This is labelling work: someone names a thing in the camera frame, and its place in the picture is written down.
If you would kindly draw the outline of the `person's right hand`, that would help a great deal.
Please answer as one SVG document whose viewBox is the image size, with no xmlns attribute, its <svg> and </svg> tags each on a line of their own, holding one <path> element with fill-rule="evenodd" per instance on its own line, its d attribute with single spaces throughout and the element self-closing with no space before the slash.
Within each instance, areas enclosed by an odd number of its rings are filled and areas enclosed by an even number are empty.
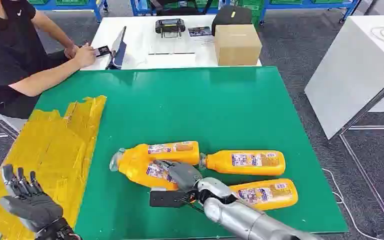
<svg viewBox="0 0 384 240">
<path fill-rule="evenodd" d="M 96 61 L 95 49 L 89 45 L 89 43 L 85 43 L 82 47 L 80 47 L 75 56 L 74 62 L 78 69 L 82 69 L 94 64 Z"/>
</svg>

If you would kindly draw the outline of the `person's left hand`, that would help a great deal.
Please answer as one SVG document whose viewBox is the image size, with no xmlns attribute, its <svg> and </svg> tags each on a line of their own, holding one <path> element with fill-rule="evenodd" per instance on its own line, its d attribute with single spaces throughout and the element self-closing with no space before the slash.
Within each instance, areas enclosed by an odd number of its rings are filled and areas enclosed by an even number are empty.
<svg viewBox="0 0 384 240">
<path fill-rule="evenodd" d="M 73 44 L 72 46 L 68 46 L 64 49 L 64 55 L 68 58 L 68 59 L 73 59 L 76 54 L 77 54 L 77 51 L 79 50 L 80 48 Z"/>
</svg>

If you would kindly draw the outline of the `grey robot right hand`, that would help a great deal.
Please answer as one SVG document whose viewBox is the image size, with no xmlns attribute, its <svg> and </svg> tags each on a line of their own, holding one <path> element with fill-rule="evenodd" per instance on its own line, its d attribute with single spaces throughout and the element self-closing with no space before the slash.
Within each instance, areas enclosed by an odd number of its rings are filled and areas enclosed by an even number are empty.
<svg viewBox="0 0 384 240">
<path fill-rule="evenodd" d="M 182 192 L 193 190 L 196 183 L 203 178 L 202 174 L 188 163 L 170 160 L 154 160 L 153 162 L 172 177 Z"/>
</svg>

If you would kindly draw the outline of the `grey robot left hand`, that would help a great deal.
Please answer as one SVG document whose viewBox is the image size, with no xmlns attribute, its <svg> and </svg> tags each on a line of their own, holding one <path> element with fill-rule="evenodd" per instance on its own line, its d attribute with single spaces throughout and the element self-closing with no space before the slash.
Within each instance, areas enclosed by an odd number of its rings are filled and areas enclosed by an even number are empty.
<svg viewBox="0 0 384 240">
<path fill-rule="evenodd" d="M 35 171 L 31 171 L 27 179 L 22 167 L 14 172 L 13 165 L 6 164 L 1 176 L 7 195 L 0 198 L 0 205 L 30 231 L 38 233 L 63 217 L 63 208 L 45 193 Z"/>
</svg>

